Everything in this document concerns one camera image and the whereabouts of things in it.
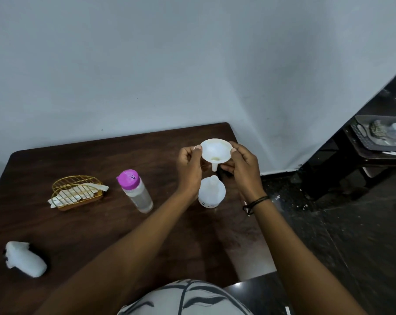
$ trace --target wire basket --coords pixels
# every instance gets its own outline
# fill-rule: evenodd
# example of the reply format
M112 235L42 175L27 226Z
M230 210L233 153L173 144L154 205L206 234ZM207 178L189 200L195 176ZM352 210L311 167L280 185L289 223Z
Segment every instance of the wire basket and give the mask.
M58 210L66 211L101 199L103 191L83 185L88 183L103 185L99 179L88 175L71 175L55 181L52 185L51 199L55 199L54 204Z

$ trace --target pink bottle cap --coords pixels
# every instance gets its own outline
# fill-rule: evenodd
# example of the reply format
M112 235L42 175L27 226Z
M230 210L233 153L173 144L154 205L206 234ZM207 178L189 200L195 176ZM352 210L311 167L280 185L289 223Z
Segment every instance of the pink bottle cap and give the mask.
M138 172L133 169L128 169L121 172L117 177L117 181L121 185L122 189L133 190L140 185L141 179Z

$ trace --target hand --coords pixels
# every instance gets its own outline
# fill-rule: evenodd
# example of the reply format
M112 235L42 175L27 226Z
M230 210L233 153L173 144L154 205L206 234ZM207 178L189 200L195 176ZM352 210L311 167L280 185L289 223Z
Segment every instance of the hand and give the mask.
M198 191L202 180L201 165L202 147L184 147L180 150L177 159L177 171L179 174L179 185L177 192L190 197L191 201L198 197Z
M230 151L232 158L226 163L221 164L221 168L234 175L237 188L247 203L266 196L262 187L256 156L246 147L236 142L230 143L233 146L233 149Z

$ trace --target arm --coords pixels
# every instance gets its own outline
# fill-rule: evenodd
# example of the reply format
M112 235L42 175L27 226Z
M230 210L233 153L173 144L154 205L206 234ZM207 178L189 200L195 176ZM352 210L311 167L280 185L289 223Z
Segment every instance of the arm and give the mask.
M231 142L232 161L222 164L248 203L266 196L257 158ZM270 200L253 208L285 291L297 314L366 314L332 273L306 248Z
M198 195L201 146L183 148L178 190L150 217L73 275L37 314L116 314L182 213Z

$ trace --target gray tray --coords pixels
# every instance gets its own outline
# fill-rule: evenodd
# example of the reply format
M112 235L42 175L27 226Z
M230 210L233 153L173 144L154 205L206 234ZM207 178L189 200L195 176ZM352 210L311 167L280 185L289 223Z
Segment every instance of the gray tray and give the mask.
M350 126L360 142L368 150L396 152L396 139L379 139L371 135L369 126L377 119L385 126L396 123L395 116L357 115L350 123Z

